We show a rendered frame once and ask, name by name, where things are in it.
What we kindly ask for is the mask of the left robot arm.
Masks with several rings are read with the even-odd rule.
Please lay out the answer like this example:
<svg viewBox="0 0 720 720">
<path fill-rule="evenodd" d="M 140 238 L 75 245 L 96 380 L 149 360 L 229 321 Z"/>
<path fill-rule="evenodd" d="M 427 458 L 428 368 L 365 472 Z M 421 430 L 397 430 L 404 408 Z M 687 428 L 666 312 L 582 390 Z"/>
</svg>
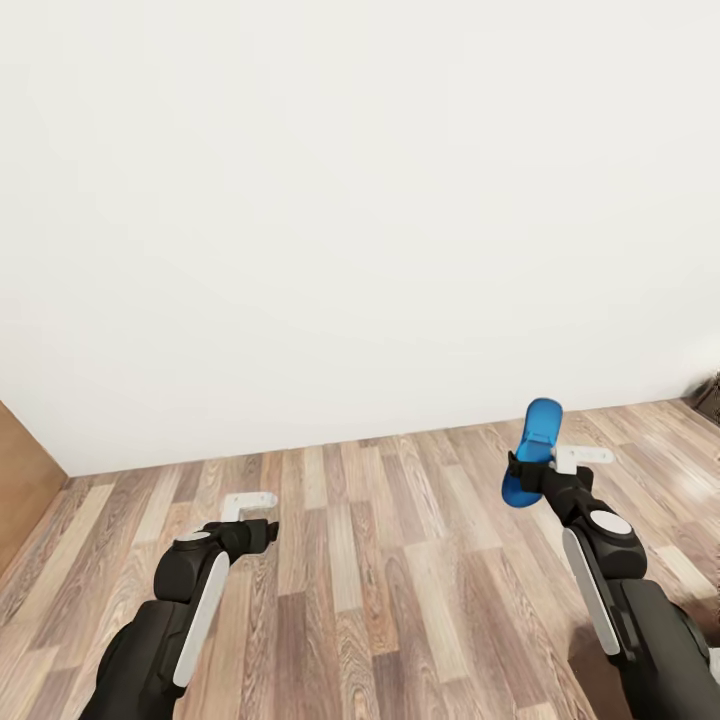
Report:
<svg viewBox="0 0 720 720">
<path fill-rule="evenodd" d="M 274 493 L 228 494 L 221 521 L 176 538 L 155 572 L 156 600 L 145 601 L 112 639 L 97 671 L 97 688 L 79 720 L 173 720 L 185 695 L 229 567 L 264 553 L 279 521 L 245 519 L 269 510 Z"/>
</svg>

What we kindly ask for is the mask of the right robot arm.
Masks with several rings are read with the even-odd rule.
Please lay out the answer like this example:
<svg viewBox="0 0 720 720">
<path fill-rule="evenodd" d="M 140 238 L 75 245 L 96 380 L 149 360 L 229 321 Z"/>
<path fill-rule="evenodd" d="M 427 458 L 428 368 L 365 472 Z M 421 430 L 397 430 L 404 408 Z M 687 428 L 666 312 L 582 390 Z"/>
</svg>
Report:
<svg viewBox="0 0 720 720">
<path fill-rule="evenodd" d="M 560 517 L 562 544 L 608 661 L 637 720 L 720 720 L 720 686 L 694 620 L 645 579 L 647 556 L 634 527 L 592 496 L 594 472 L 577 463 L 611 463 L 601 447 L 555 445 L 556 461 L 520 462 L 512 478 L 542 494 Z"/>
</svg>

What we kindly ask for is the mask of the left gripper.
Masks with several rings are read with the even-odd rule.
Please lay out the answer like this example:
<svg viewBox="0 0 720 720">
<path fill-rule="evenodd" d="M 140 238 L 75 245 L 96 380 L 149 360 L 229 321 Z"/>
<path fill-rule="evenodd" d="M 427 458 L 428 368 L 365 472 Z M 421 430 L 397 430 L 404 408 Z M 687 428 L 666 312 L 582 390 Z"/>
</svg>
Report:
<svg viewBox="0 0 720 720">
<path fill-rule="evenodd" d="M 279 521 L 269 523 L 268 519 L 245 519 L 244 521 L 207 523 L 203 529 L 229 530 L 237 540 L 237 554 L 241 555 L 264 553 L 271 541 L 277 540 Z"/>
</svg>

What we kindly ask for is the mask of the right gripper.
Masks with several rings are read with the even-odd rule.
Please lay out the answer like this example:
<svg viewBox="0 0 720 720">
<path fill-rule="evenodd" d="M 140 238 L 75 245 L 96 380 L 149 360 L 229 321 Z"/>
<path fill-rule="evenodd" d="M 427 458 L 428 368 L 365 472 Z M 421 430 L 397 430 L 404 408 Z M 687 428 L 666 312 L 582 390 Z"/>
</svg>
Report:
<svg viewBox="0 0 720 720">
<path fill-rule="evenodd" d="M 557 473 L 542 462 L 520 462 L 516 451 L 508 451 L 508 466 L 512 478 L 520 478 L 520 486 L 524 492 L 542 494 L 552 507 L 554 499 L 564 490 L 584 490 L 592 496 L 594 472 L 587 466 L 576 466 L 575 475 Z M 594 498 L 594 496 L 592 496 Z M 594 498 L 597 500 L 597 498 Z"/>
</svg>

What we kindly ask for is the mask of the sandal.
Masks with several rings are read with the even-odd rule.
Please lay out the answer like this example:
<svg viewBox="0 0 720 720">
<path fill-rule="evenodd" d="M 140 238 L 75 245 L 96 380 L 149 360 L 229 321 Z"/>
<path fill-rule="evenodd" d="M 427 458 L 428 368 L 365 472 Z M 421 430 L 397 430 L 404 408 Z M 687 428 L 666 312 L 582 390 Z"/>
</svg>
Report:
<svg viewBox="0 0 720 720">
<path fill-rule="evenodd" d="M 516 458 L 520 462 L 549 464 L 556 461 L 550 450 L 556 445 L 564 412 L 561 404 L 551 398 L 536 398 L 529 405 L 523 434 L 516 450 Z M 542 494 L 524 492 L 520 486 L 520 478 L 510 476 L 510 468 L 505 472 L 501 494 L 513 507 L 528 507 L 543 497 Z"/>
</svg>

